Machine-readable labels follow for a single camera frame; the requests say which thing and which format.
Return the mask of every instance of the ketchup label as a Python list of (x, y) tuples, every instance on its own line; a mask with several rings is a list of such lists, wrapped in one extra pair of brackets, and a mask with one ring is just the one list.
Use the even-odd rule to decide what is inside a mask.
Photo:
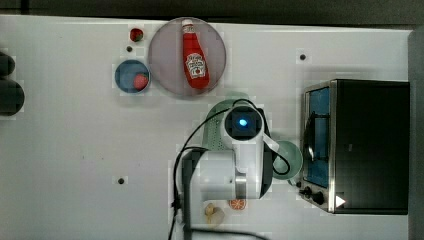
[(187, 56), (186, 65), (191, 78), (204, 77), (206, 73), (206, 64), (203, 57), (198, 53), (192, 53)]
[(193, 27), (193, 25), (185, 25), (183, 27), (183, 34), (184, 33), (194, 33), (194, 27)]

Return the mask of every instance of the small red object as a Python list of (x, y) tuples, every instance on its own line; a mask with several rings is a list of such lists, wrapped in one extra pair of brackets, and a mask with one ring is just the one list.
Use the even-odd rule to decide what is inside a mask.
[(246, 200), (245, 199), (234, 199), (234, 200), (228, 201), (228, 204), (234, 210), (243, 210), (246, 207)]
[(193, 22), (185, 19), (182, 25), (184, 72), (188, 84), (196, 89), (206, 88), (209, 84), (209, 71)]
[(141, 29), (138, 29), (138, 28), (131, 29), (130, 39), (133, 42), (140, 41), (141, 39), (143, 39), (143, 31)]
[(134, 78), (134, 88), (138, 91), (143, 90), (149, 83), (149, 78), (144, 74), (137, 74)]

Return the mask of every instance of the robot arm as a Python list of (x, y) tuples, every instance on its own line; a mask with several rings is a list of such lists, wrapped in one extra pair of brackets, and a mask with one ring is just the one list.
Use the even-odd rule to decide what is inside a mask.
[[(205, 201), (259, 199), (266, 192), (264, 176), (272, 181), (272, 166), (264, 168), (264, 144), (275, 152), (278, 144), (265, 134), (265, 127), (263, 115), (254, 106), (234, 106), (226, 112), (220, 126), (222, 142), (232, 150), (199, 149), (183, 157), (183, 217), (187, 230), (184, 239), (205, 235), (189, 231), (206, 228)], [(240, 239), (258, 238), (247, 234)]]

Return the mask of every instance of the blue light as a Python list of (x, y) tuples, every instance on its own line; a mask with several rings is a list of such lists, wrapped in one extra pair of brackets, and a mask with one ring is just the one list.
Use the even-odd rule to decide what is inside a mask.
[(246, 120), (244, 120), (244, 119), (240, 119), (240, 120), (239, 120), (239, 124), (240, 124), (240, 126), (242, 126), (242, 127), (246, 127), (246, 125), (247, 125), (247, 121), (246, 121)]

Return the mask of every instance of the red ketchup bottle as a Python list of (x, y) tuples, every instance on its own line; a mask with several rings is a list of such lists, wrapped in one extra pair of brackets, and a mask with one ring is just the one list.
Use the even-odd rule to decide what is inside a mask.
[(205, 55), (200, 47), (193, 22), (183, 20), (183, 62), (187, 81), (192, 88), (203, 89), (209, 84)]

